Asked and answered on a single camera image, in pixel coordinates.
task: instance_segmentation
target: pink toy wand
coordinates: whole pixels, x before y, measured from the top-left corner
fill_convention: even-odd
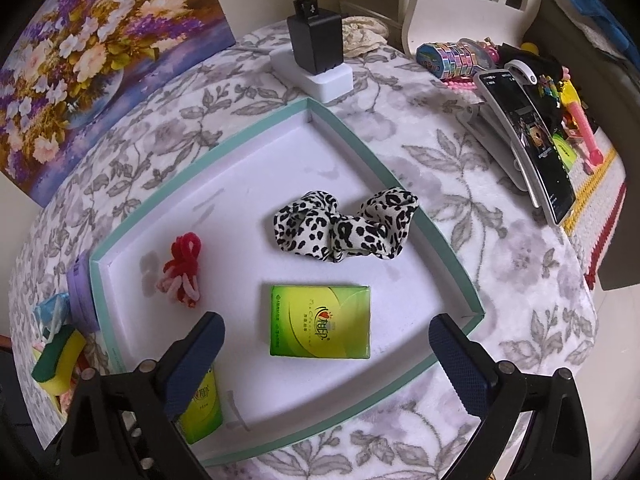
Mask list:
[[[578,125],[580,135],[584,139],[584,143],[589,151],[589,162],[592,166],[599,166],[604,162],[604,156],[598,149],[596,144],[596,137],[593,135],[591,125],[587,120],[587,116],[584,114],[582,105],[580,104],[580,98],[578,92],[575,91],[574,85],[571,81],[562,82],[562,90],[560,91],[560,102],[562,106],[566,108],[574,118],[575,123]]]
[[[200,299],[198,290],[198,255],[202,243],[195,233],[178,236],[171,244],[173,260],[164,264],[164,276],[158,282],[158,289],[172,300],[180,301],[194,308]]]

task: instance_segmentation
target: red pipe cleaner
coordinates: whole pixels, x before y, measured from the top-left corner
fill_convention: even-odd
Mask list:
[[[202,243],[196,233],[178,236],[171,244],[172,260],[164,264],[164,276],[158,282],[158,289],[189,308],[194,308],[200,299],[198,290],[198,255]]]

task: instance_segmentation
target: yellow trim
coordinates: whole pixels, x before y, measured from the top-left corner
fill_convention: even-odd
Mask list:
[[[598,186],[602,182],[607,170],[611,166],[613,160],[618,156],[618,152],[611,148],[609,153],[604,159],[604,162],[596,168],[596,171],[588,178],[587,182],[582,184],[582,187],[575,194],[575,205],[572,214],[566,218],[562,223],[564,232],[567,236],[571,236],[574,232],[575,226],[578,223],[578,219],[582,211],[584,210],[591,195],[598,189]]]

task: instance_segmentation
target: red trim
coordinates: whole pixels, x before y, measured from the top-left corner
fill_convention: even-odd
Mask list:
[[[606,224],[604,224],[604,228],[600,233],[600,238],[598,239],[598,243],[596,243],[596,247],[591,253],[591,264],[589,265],[589,272],[584,275],[585,280],[587,280],[587,285],[590,290],[593,290],[593,287],[596,284],[596,271],[598,270],[596,266],[598,265],[598,261],[600,260],[600,255],[604,250],[604,245],[607,240],[611,236],[611,232],[613,231],[613,227],[616,224],[616,219],[618,218],[618,214],[620,213],[620,208],[622,207],[622,202],[626,193],[626,182],[622,183],[620,186],[620,191],[618,192],[618,197],[616,198],[616,203],[613,206],[613,209],[607,218]]]

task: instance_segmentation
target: blue gripper pad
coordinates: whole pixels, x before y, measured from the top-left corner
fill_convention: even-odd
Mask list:
[[[169,420],[183,414],[193,398],[202,378],[217,357],[225,341],[225,322],[222,316],[206,312],[189,335],[175,342],[164,357],[167,357],[168,375],[164,383],[164,412]]]
[[[485,418],[498,380],[489,354],[469,341],[447,314],[431,320],[429,343],[467,413]]]

